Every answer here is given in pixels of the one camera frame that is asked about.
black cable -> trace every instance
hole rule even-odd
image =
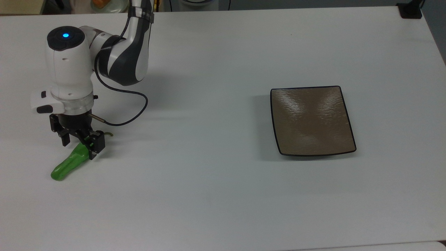
[[[132,0],[128,0],[128,1],[129,1],[129,4],[130,4],[129,7],[131,8],[132,7]],[[121,41],[122,37],[124,36],[124,33],[127,31],[127,27],[128,27],[128,23],[129,22],[130,22],[130,18],[127,17],[127,21],[125,22],[124,29],[122,30],[121,35],[119,35],[119,39],[116,40],[115,43]]]
[[[129,22],[130,22],[130,17],[127,17],[127,22],[125,23],[125,27],[124,27],[124,29],[122,30],[122,33],[121,33],[121,35],[119,36],[119,39],[117,39],[115,43],[121,41],[122,37],[124,36],[124,33],[127,31],[128,23],[129,23]],[[106,124],[106,125],[109,125],[109,126],[123,126],[123,125],[126,125],[126,124],[132,122],[133,120],[135,120],[137,117],[139,117],[139,116],[144,112],[144,110],[146,109],[146,107],[147,107],[147,105],[148,105],[148,103],[149,103],[149,100],[148,100],[147,96],[144,95],[144,94],[141,93],[141,92],[134,92],[134,91],[128,91],[128,90],[122,90],[122,89],[113,88],[113,87],[107,85],[104,81],[102,81],[101,77],[99,76],[99,71],[98,71],[99,55],[100,55],[100,53],[98,53],[98,54],[96,55],[96,58],[95,58],[95,73],[96,73],[96,77],[98,78],[99,82],[100,82],[103,86],[107,87],[107,88],[110,89],[110,90],[116,91],[116,92],[124,92],[124,93],[130,93],[130,94],[137,94],[137,95],[143,96],[143,98],[145,98],[145,104],[144,104],[143,109],[142,109],[136,116],[134,116],[132,119],[130,119],[130,120],[124,122],[124,123],[113,124],[113,123],[109,123],[109,122],[107,122],[107,121],[104,120],[104,119],[100,120],[102,123],[104,123],[104,124]]]
[[[137,94],[137,95],[142,96],[143,98],[145,98],[145,104],[144,104],[144,107],[143,107],[143,108],[141,109],[141,111],[140,111],[136,116],[134,116],[132,119],[130,119],[130,120],[124,122],[124,123],[120,123],[120,124],[109,123],[109,122],[107,122],[107,121],[105,121],[105,120],[104,120],[104,121],[101,121],[102,123],[107,124],[107,125],[109,125],[109,126],[123,126],[123,125],[126,125],[126,124],[132,122],[133,120],[135,120],[137,117],[139,117],[139,116],[144,112],[145,108],[147,107],[147,104],[149,103],[149,99],[147,98],[146,95],[144,95],[144,94],[141,93],[141,92],[134,92],[134,91],[128,91],[128,90],[117,89],[117,88],[113,88],[113,87],[107,85],[104,81],[102,81],[101,77],[99,76],[99,71],[98,71],[98,59],[99,59],[99,53],[96,55],[96,58],[95,58],[95,73],[96,73],[96,77],[98,78],[99,82],[101,82],[101,84],[102,84],[103,86],[107,87],[107,88],[110,89],[110,90],[116,91],[116,92],[124,92],[124,93],[130,93],[130,94]]]

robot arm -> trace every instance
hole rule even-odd
[[[89,41],[93,66],[98,56],[98,70],[102,76],[123,86],[136,84],[144,78],[153,23],[151,9],[149,0],[132,1],[128,11],[128,37],[125,40],[92,27],[80,28]]]
[[[88,26],[63,26],[48,34],[45,58],[53,82],[31,95],[31,107],[35,113],[51,113],[51,129],[61,137],[63,146],[70,142],[69,135],[75,136],[89,150],[90,159],[105,147],[103,132],[91,127],[92,117],[98,119],[91,114],[97,98],[91,71],[97,69],[123,86],[144,78],[151,10],[150,0],[130,0],[127,39]]]

table surface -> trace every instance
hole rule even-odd
[[[0,0],[0,15],[41,15],[46,0]]]
[[[446,67],[424,18],[396,7],[156,13],[149,97],[64,181],[62,147],[30,93],[50,83],[56,26],[119,34],[126,14],[0,17],[0,247],[276,251],[446,239]],[[93,112],[138,97],[93,78]],[[286,157],[272,88],[341,86],[357,151]]]

green chili pepper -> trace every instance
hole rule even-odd
[[[88,149],[82,143],[79,143],[71,152],[70,156],[68,156],[68,158],[66,158],[53,170],[51,173],[51,178],[58,181],[63,180],[71,170],[78,167],[87,159]]]

plate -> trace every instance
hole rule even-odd
[[[340,86],[272,89],[270,98],[280,154],[326,156],[356,151]]]

